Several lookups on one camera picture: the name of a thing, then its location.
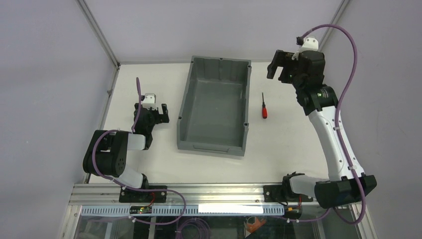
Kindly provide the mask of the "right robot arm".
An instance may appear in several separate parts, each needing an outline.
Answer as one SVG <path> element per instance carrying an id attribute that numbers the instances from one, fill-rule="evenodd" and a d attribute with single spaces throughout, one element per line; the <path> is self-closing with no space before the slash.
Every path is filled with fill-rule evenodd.
<path id="1" fill-rule="evenodd" d="M 324 54 L 306 50 L 295 55 L 277 50 L 267 67 L 267 78 L 282 68 L 279 81 L 295 88 L 297 101 L 312 123 L 328 168 L 328 178 L 314 178 L 294 172 L 283 177 L 278 199 L 293 200 L 301 195 L 317 200 L 324 209 L 363 202 L 377 186 L 359 164 L 339 114 L 339 102 L 332 87 L 324 84 Z"/>

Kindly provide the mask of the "red handled screwdriver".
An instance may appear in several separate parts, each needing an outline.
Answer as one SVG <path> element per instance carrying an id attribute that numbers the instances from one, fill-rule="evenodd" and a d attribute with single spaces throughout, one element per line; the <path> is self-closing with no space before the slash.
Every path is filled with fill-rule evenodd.
<path id="1" fill-rule="evenodd" d="M 261 93 L 261 95 L 262 95 L 262 118 L 266 119 L 268 117 L 268 112 L 265 105 L 264 93 Z"/>

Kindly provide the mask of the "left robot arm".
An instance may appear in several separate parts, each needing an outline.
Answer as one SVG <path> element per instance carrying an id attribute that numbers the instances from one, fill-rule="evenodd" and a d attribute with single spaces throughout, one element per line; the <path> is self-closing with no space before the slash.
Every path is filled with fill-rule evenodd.
<path id="1" fill-rule="evenodd" d="M 153 141 L 152 131 L 157 124 L 169 123 L 168 107 L 134 105 L 134 131 L 96 130 L 83 159 L 83 170 L 122 186 L 149 190 L 147 176 L 126 163 L 128 151 L 148 150 Z"/>

